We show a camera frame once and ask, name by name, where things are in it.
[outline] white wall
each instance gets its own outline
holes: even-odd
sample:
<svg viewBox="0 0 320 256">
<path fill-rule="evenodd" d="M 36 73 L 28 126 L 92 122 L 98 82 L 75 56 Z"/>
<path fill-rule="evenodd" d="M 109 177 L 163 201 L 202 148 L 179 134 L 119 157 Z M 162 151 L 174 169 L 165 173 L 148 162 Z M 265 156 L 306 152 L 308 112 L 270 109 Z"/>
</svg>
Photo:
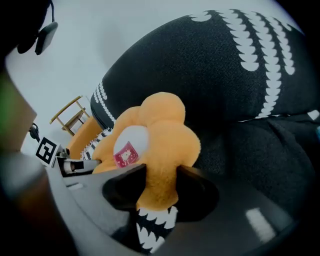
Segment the white wall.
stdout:
<svg viewBox="0 0 320 256">
<path fill-rule="evenodd" d="M 37 56 L 15 49 L 6 59 L 8 72 L 32 108 L 40 135 L 66 146 L 67 132 L 50 118 L 78 95 L 88 99 L 112 64 L 137 40 L 178 17 L 224 8 L 257 11 L 298 28 L 272 0 L 53 0 L 59 27 L 51 45 Z M 51 9 L 44 25 L 51 21 Z M 89 101 L 80 103 L 90 112 Z M 67 121 L 77 106 L 64 116 Z M 22 150 L 33 154 L 37 142 L 27 135 Z"/>
</svg>

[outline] printed tag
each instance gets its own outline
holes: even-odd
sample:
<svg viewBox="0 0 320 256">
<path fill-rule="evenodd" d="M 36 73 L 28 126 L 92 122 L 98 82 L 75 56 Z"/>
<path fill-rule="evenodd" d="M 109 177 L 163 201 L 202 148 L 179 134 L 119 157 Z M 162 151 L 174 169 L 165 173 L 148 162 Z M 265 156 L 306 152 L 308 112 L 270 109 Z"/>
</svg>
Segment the printed tag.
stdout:
<svg viewBox="0 0 320 256">
<path fill-rule="evenodd" d="M 138 153 L 131 145 L 130 141 L 113 156 L 114 162 L 118 168 L 126 167 L 138 160 Z"/>
</svg>

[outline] plush toy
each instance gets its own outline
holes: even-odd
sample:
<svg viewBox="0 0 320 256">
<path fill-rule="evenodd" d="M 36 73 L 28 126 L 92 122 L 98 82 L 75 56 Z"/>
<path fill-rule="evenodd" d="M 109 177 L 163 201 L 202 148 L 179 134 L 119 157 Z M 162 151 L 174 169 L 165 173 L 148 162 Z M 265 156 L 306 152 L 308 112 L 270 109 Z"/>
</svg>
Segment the plush toy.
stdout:
<svg viewBox="0 0 320 256">
<path fill-rule="evenodd" d="M 154 211 L 169 208 L 178 201 L 176 169 L 192 166 L 201 145 L 196 134 L 184 125 L 185 106 L 172 93 L 159 92 L 147 97 L 141 106 L 124 111 L 112 134 L 93 153 L 101 160 L 93 173 L 130 164 L 146 164 L 146 185 L 137 208 Z"/>
</svg>

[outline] orange fabric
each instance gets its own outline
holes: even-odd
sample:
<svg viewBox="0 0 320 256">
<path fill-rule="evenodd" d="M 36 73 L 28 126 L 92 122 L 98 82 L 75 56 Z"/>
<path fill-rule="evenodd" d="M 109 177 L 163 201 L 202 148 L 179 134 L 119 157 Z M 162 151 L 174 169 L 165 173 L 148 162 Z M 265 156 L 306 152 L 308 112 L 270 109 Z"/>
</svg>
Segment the orange fabric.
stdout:
<svg viewBox="0 0 320 256">
<path fill-rule="evenodd" d="M 178 201 L 177 167 L 192 166 L 201 145 L 196 134 L 184 125 L 185 106 L 174 94 L 159 92 L 146 98 L 141 106 L 131 107 L 116 120 L 112 134 L 104 138 L 93 152 L 101 160 L 93 173 L 116 169 L 113 158 L 118 136 L 128 126 L 146 126 L 148 149 L 138 164 L 146 164 L 146 185 L 137 201 L 137 208 L 161 211 Z"/>
<path fill-rule="evenodd" d="M 97 121 L 93 116 L 90 116 L 88 120 L 85 121 L 84 124 L 75 133 L 67 146 L 67 149 L 70 150 L 70 158 L 80 159 L 81 152 L 90 143 L 90 141 L 95 139 L 101 132 L 102 129 Z"/>
</svg>

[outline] wooden chair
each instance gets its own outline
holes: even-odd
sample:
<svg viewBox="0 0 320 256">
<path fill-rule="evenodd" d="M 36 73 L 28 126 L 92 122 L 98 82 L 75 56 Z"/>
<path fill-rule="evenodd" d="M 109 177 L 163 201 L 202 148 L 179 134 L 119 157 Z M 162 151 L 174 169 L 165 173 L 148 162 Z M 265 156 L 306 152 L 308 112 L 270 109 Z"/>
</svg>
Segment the wooden chair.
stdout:
<svg viewBox="0 0 320 256">
<path fill-rule="evenodd" d="M 67 131 L 69 134 L 71 134 L 72 136 L 74 136 L 75 134 L 71 131 L 71 128 L 75 125 L 75 123 L 77 121 L 80 121 L 82 124 L 83 122 L 81 121 L 81 117 L 83 114 L 85 114 L 88 118 L 89 118 L 89 115 L 88 113 L 86 112 L 86 108 L 82 107 L 78 100 L 82 98 L 82 95 L 81 96 L 78 96 L 76 97 L 75 99 L 73 99 L 72 101 L 70 101 L 67 105 L 65 105 L 58 113 L 56 113 L 50 120 L 49 124 L 52 124 L 52 122 L 54 120 L 58 120 L 59 123 L 62 125 L 62 130 L 64 131 Z M 76 103 L 79 108 L 81 109 L 78 113 L 76 113 L 66 124 L 64 124 L 60 119 L 59 119 L 59 116 L 68 108 L 70 107 L 73 103 Z"/>
</svg>

